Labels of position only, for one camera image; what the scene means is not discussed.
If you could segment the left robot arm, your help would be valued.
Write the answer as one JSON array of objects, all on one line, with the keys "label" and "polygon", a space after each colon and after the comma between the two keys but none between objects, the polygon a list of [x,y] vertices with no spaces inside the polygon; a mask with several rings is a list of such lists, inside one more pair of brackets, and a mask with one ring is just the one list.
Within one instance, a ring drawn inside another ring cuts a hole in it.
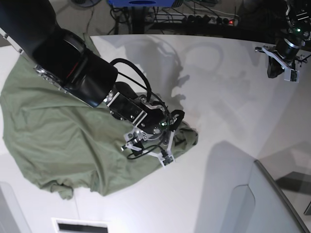
[{"label": "left robot arm", "polygon": [[256,47],[255,51],[268,56],[268,78],[274,79],[284,74],[284,80],[297,83],[299,70],[296,64],[305,64],[310,58],[310,55],[299,56],[298,52],[311,40],[311,2],[286,0],[283,11],[283,35],[274,46]]}]

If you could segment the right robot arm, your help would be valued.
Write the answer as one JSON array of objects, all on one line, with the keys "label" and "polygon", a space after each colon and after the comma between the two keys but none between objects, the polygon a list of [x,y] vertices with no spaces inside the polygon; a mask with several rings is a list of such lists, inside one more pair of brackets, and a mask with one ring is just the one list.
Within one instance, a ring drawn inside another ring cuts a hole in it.
[{"label": "right robot arm", "polygon": [[39,76],[88,106],[104,104],[115,119],[129,121],[133,128],[122,146],[131,150],[129,160],[149,155],[163,166],[174,161],[173,138],[185,113],[169,111],[132,62],[100,58],[59,26],[47,0],[1,1],[0,33]]}]

